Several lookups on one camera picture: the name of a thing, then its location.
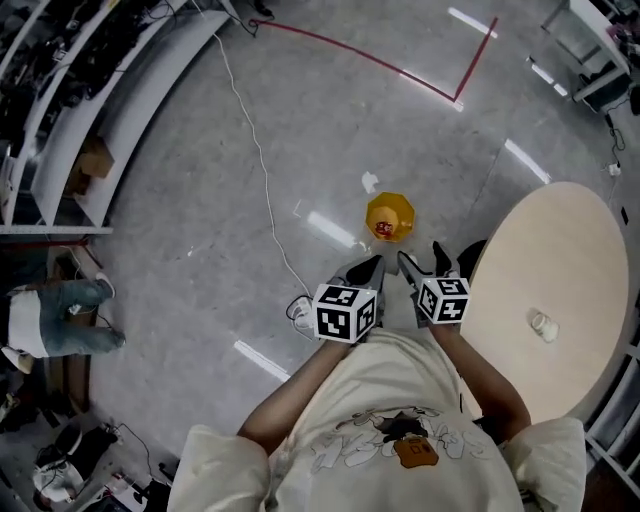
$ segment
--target cardboard box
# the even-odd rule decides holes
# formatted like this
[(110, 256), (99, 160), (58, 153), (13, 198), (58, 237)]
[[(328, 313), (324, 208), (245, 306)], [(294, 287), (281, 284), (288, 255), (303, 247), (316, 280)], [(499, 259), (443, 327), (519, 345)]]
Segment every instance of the cardboard box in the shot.
[(87, 193), (87, 188), (89, 188), (90, 181), (91, 176), (87, 176), (82, 173), (80, 171), (80, 165), (78, 165), (78, 162), (76, 161), (69, 173), (67, 183), (64, 186), (63, 195), (65, 197), (73, 197), (74, 194), (78, 194), (79, 196), (85, 195)]
[(82, 174), (94, 178), (106, 178), (113, 165), (113, 157), (104, 140), (89, 135), (82, 144), (74, 168), (78, 166)]

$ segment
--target yellow object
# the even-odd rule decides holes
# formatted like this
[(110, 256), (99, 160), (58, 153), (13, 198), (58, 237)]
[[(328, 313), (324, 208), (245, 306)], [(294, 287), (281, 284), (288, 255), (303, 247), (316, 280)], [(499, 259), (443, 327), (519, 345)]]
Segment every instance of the yellow object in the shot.
[(400, 242), (413, 230), (416, 212), (402, 194), (382, 192), (367, 205), (366, 224), (378, 240)]

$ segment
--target white cup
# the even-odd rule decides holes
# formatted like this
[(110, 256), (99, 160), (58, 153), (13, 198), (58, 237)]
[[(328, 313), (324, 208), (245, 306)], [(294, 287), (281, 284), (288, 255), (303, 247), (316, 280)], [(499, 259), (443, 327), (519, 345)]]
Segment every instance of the white cup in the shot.
[(538, 313), (533, 317), (531, 327), (547, 343), (555, 341), (560, 332), (560, 326), (544, 313)]

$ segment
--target concrete floor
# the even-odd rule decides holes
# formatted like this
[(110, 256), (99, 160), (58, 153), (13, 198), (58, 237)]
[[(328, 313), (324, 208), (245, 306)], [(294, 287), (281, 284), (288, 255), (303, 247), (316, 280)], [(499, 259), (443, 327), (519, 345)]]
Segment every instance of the concrete floor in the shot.
[[(333, 46), (269, 27), (255, 40), (231, 25), (222, 32), (264, 148), (278, 236), (311, 290), (365, 250), (381, 250), (363, 230), (372, 197), (361, 182), (365, 172), (378, 177), (377, 190), (401, 192), (416, 207), (416, 229), (403, 250), (426, 255), (437, 239), (460, 251), (488, 237), (542, 185), (505, 149), (509, 139), (553, 181), (590, 187), (618, 219), (626, 208), (635, 298), (638, 123), (627, 105), (613, 112), (628, 143), (623, 175), (601, 172), (612, 161), (602, 116), (562, 98), (525, 62), (540, 55), (538, 63), (565, 88), (575, 87), (540, 29), (557, 2), (452, 5), (486, 25), (500, 19), (498, 38), (460, 98), (461, 112)], [(357, 46), (446, 91), (455, 89), (483, 37), (436, 0), (280, 0), (270, 7), (281, 23)], [(306, 220), (312, 211), (359, 243), (346, 247), (322, 235)], [(271, 238), (264, 174), (217, 44), (202, 52), (157, 115), (111, 220), (115, 232), (98, 240), (96, 251), (118, 289), (109, 314), (128, 343), (94, 358), (96, 406), (176, 454), (195, 423), (233, 433), (279, 384), (234, 343), (244, 341), (289, 373), (318, 343), (296, 334), (285, 317), (302, 288)], [(576, 414), (586, 417), (605, 381)]]

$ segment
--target cartoon print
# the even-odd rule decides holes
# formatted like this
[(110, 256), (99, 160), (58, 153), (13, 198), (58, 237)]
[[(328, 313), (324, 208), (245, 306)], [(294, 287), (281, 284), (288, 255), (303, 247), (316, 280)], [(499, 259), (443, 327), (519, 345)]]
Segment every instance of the cartoon print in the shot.
[(385, 418), (380, 424), (375, 425), (386, 437), (383, 439), (384, 443), (390, 443), (391, 441), (399, 441), (403, 439), (407, 434), (415, 434), (416, 436), (429, 437), (429, 433), (422, 428), (422, 423), (418, 416), (409, 416), (404, 411), (400, 411), (393, 418)]
[(440, 457), (424, 437), (407, 437), (393, 443), (400, 464), (407, 469), (435, 466)]
[(341, 452), (344, 463), (351, 468), (372, 459), (382, 444), (378, 437), (377, 432), (366, 431), (352, 438)]
[(489, 460), (493, 457), (489, 446), (471, 432), (463, 432), (462, 437), (464, 437), (464, 440), (468, 445), (473, 447), (469, 453), (471, 453), (471, 455), (476, 459)]
[[(438, 419), (440, 414), (434, 409), (414, 406), (356, 413), (310, 446), (315, 457), (311, 473), (335, 467), (340, 458), (349, 468), (359, 466), (378, 453), (383, 457), (397, 456), (407, 469), (435, 466), (444, 454), (454, 460), (462, 459), (465, 452), (477, 459), (493, 457), (490, 444), (482, 437), (459, 432)], [(340, 429), (346, 425), (359, 428), (351, 435), (340, 435)]]
[(403, 407), (389, 407), (387, 409), (367, 409), (365, 412), (357, 412), (352, 416), (352, 419), (341, 421), (336, 425), (336, 430), (340, 430), (345, 425), (349, 423), (353, 424), (356, 427), (364, 425), (368, 421), (371, 421), (373, 425), (377, 425), (377, 423), (384, 421), (386, 418), (383, 416), (379, 416), (382, 413), (389, 411), (398, 411), (398, 410), (406, 410), (407, 414), (414, 413), (418, 416), (429, 416), (431, 418), (439, 416), (440, 412), (435, 409), (431, 409), (429, 407), (415, 407), (413, 405), (405, 405)]
[(316, 460), (311, 467), (311, 473), (317, 473), (320, 468), (332, 468), (342, 450), (342, 438), (328, 438), (329, 444), (326, 445), (322, 441), (317, 441), (311, 445), (311, 449), (316, 454)]

